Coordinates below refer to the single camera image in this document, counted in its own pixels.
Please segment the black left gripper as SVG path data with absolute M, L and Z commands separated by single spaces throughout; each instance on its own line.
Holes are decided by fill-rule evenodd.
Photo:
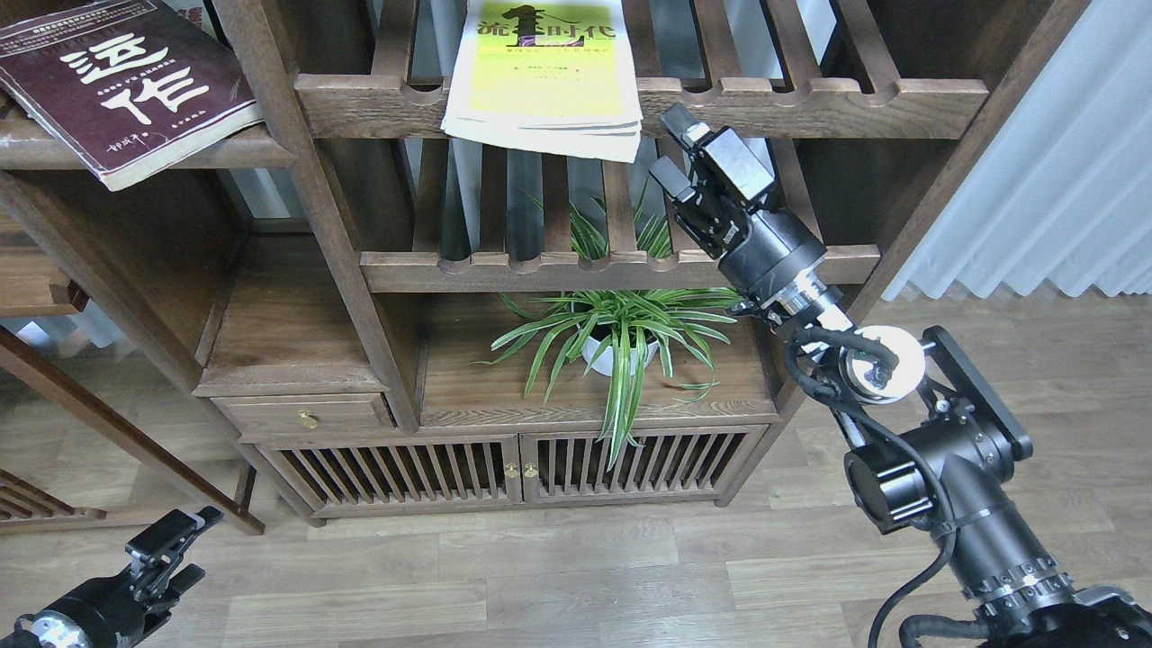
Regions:
M 214 506 L 185 514 L 180 508 L 136 534 L 127 544 L 131 566 L 114 577 L 93 578 L 53 600 L 37 615 L 18 616 L 13 623 L 15 647 L 136 647 L 170 620 L 170 608 L 206 571 L 188 565 L 179 573 L 185 548 L 214 527 L 223 514 Z

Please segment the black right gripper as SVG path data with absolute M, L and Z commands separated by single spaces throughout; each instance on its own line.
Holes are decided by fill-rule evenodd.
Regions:
M 793 213 L 764 210 L 772 205 L 774 173 L 736 131 L 713 130 L 679 103 L 660 123 L 688 153 L 697 179 L 689 181 L 670 158 L 658 158 L 649 173 L 675 206 L 679 225 L 741 296 L 733 311 L 805 311 L 827 303 L 828 287 L 814 276 L 826 247 Z M 697 193 L 707 179 L 733 201 Z

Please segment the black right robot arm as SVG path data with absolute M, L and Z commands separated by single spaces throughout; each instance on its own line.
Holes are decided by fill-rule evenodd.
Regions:
M 836 419 L 846 476 L 867 519 L 884 534 L 927 532 L 939 548 L 882 604 L 867 645 L 905 595 L 949 566 L 973 618 L 907 616 L 900 645 L 967 636 L 983 647 L 1149 647 L 1149 611 L 1113 586 L 1075 587 L 1005 496 L 1033 445 L 954 337 L 945 327 L 857 327 L 814 271 L 823 242 L 783 209 L 773 172 L 744 140 L 682 105 L 660 120 L 690 171 L 660 158 L 651 174 L 737 292 L 732 314 L 770 324 L 787 372 Z

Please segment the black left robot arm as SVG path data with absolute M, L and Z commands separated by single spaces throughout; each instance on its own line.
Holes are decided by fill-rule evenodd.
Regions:
M 180 508 L 149 525 L 126 544 L 129 565 L 113 577 L 92 578 L 13 623 L 3 647 L 136 647 L 170 620 L 173 606 L 205 575 L 194 563 L 180 567 L 185 550 L 222 518 L 214 506 L 185 514 Z

